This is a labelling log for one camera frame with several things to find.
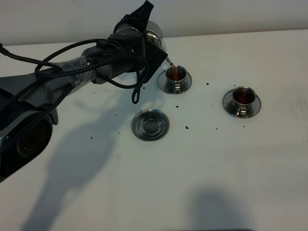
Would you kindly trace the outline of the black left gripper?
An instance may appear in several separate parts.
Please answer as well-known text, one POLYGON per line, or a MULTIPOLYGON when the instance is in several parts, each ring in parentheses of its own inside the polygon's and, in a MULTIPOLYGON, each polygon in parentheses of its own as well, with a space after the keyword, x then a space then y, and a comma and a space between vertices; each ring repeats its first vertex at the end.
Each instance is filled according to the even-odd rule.
POLYGON ((144 66, 146 51, 145 30, 154 6, 146 0, 133 13, 125 15, 115 26, 109 41, 119 44, 124 50, 123 56, 110 65, 113 72, 140 71, 144 66))

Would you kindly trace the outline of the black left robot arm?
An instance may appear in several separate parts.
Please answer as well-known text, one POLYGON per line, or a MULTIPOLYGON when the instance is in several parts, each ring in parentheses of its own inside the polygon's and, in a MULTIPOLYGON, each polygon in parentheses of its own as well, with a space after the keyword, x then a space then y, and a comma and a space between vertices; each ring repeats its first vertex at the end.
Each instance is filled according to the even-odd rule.
POLYGON ((47 147, 58 124, 58 105, 88 83, 110 83, 123 73, 136 73, 132 102, 154 74, 154 45, 146 28, 153 5, 149 1, 125 15, 107 39, 77 42, 44 60, 18 56, 1 47, 4 56, 36 65, 33 73, 0 80, 0 179, 5 180, 47 147))

